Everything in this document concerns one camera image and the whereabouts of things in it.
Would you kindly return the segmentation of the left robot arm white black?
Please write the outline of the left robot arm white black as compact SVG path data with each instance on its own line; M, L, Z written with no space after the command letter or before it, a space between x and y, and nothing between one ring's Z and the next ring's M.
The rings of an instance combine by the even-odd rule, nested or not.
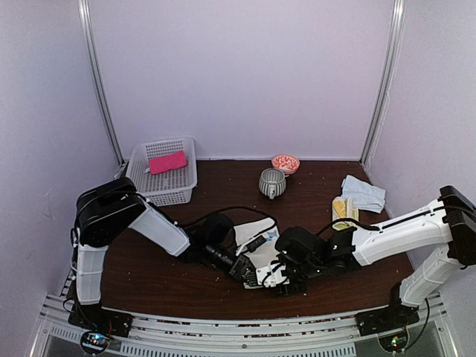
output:
M76 208L71 229L76 281L73 311L91 330L102 329L109 321L101 306L103 265L109 246L127 230L186 263L209 263L240 283L256 280L256 268L247 256L222 247L234 223L221 210L180 224L142 196L127 178L82 193Z

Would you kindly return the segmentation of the pink microfibre towel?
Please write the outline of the pink microfibre towel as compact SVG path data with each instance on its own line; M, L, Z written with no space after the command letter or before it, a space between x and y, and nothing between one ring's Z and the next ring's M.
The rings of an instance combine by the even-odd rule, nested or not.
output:
M181 169L186 166L187 159L183 150L149 160L149 172L152 175Z

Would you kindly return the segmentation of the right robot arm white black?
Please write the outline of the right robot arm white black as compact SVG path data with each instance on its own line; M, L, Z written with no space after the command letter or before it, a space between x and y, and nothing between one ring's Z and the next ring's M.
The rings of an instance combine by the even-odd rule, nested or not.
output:
M362 335L419 321L419 306L458 269L475 264L475 204L452 186L426 206L375 225L335 232L328 240L302 227L288 228L275 243L280 270L292 288L316 277L334 277L381 259L427 245L435 249L409 277L390 291L388 306L361 312Z

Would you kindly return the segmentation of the beige towel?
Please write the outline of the beige towel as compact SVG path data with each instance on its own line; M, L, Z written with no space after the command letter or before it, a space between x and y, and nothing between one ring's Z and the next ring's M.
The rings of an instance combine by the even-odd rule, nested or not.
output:
M274 247L280 233L277 226L272 227L273 224L274 220L267 217L265 219L234 226L235 243L237 245L237 248L234 249L234 253L236 253L241 245L246 244L255 237L262 235L267 239L266 243L260 246L254 253L241 254L247 256L252 261L256 270L270 263L280 263L277 258L279 252ZM263 287L260 286L248 286L247 284L243 284L243 287L245 289L263 289Z

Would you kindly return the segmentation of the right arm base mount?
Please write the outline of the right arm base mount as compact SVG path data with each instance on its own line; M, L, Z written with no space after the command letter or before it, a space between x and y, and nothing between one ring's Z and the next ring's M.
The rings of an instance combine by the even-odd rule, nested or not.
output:
M419 313L418 309L406 306L396 309L387 306L381 309L360 312L355 318L360 336L366 336L415 324L419 321Z

